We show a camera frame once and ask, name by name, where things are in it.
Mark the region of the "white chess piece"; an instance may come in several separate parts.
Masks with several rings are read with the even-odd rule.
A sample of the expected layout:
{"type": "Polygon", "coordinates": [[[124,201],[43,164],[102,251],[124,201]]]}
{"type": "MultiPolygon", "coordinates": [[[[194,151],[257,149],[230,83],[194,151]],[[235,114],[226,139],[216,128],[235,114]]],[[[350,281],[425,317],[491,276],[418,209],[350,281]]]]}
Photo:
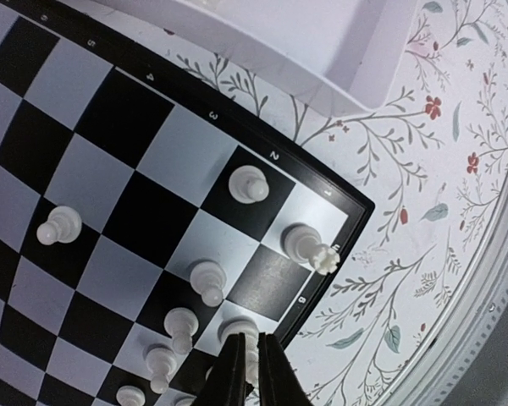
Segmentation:
{"type": "Polygon", "coordinates": [[[294,225],[284,233],[283,251],[294,262],[308,264],[323,276],[335,272],[340,263],[337,250],[323,243],[319,232],[306,224],[294,225]]]}
{"type": "Polygon", "coordinates": [[[190,285],[209,307],[217,307],[224,300],[227,277],[224,269],[215,261],[200,261],[190,273],[190,285]]]}
{"type": "Polygon", "coordinates": [[[241,204],[253,204],[265,200],[269,185],[261,169],[244,165],[235,169],[229,177],[229,192],[241,204]]]}
{"type": "Polygon", "coordinates": [[[115,397],[119,406],[144,406],[146,403],[145,393],[130,385],[120,387],[115,397]]]}
{"type": "Polygon", "coordinates": [[[146,354],[146,367],[150,372],[150,388],[156,394],[163,394],[169,388],[170,376],[177,369],[177,359],[173,350],[161,346],[152,348],[146,354]]]}
{"type": "Polygon", "coordinates": [[[163,320],[165,332],[171,337],[173,351],[187,355],[193,348],[193,336],[199,328],[196,314],[187,308],[170,310],[163,320]]]}
{"type": "Polygon", "coordinates": [[[80,214],[69,206],[57,206],[52,209],[47,220],[36,230],[37,240],[44,245],[55,243],[69,244],[81,233],[80,214]]]}

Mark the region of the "black grey chessboard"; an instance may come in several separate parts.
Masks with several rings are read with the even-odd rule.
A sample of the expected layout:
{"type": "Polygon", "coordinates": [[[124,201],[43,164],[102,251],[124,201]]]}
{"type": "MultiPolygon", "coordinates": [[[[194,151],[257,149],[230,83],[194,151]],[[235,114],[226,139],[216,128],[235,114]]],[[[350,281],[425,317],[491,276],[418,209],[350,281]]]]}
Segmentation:
{"type": "Polygon", "coordinates": [[[0,405],[146,405],[195,397],[229,321],[283,345],[331,276],[291,260],[284,233],[316,229],[350,253],[373,203],[321,162],[172,63],[71,8],[0,1],[0,405]],[[261,169],[268,197],[241,204],[228,182],[261,169]],[[41,244],[52,209],[81,217],[69,244],[41,244]],[[225,271],[206,306],[193,266],[225,271]],[[146,354],[171,350],[174,308],[199,321],[156,394],[146,354]]]}

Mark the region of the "white plastic tray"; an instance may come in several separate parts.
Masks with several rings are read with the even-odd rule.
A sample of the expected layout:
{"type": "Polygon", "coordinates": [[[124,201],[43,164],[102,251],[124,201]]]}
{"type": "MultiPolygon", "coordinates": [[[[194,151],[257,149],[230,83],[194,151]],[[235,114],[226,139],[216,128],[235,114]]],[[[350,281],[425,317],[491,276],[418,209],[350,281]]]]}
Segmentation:
{"type": "Polygon", "coordinates": [[[187,1],[184,37],[324,116],[381,107],[414,1],[187,1]]]}

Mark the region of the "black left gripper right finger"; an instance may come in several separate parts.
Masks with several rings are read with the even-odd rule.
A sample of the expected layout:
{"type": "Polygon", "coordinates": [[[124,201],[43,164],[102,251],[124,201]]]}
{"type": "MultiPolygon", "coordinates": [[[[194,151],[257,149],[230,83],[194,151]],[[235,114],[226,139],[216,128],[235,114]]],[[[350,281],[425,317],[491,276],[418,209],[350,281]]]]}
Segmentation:
{"type": "Polygon", "coordinates": [[[261,405],[311,406],[279,340],[273,334],[258,338],[258,389],[261,405]]]}

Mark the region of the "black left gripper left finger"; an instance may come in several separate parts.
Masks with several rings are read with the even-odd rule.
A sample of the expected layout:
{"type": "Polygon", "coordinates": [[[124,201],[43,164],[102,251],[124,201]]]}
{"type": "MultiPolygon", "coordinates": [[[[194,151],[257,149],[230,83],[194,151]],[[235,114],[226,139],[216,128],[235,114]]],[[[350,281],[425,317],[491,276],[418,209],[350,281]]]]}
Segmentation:
{"type": "Polygon", "coordinates": [[[202,391],[201,406],[242,406],[246,399],[246,337],[231,334],[220,351],[202,391]]]}

